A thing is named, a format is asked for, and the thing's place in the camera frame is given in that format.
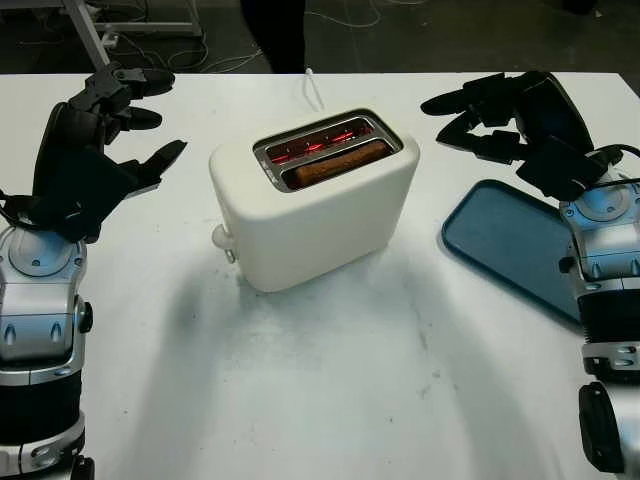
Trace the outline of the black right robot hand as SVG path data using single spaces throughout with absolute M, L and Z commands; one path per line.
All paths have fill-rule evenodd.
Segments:
M 527 161 L 545 145 L 578 155 L 594 149 L 577 107 L 549 72 L 472 80 L 424 101 L 420 109 L 429 116 L 454 115 L 436 141 L 482 160 Z

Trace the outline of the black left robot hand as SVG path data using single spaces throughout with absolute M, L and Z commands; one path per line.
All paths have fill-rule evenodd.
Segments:
M 123 131 L 158 127 L 162 116 L 131 102 L 171 91 L 175 75 L 160 68 L 125 68 L 112 62 L 89 76 L 84 88 L 52 109 L 34 168 L 32 193 L 43 195 L 62 155 L 91 147 L 99 152 Z

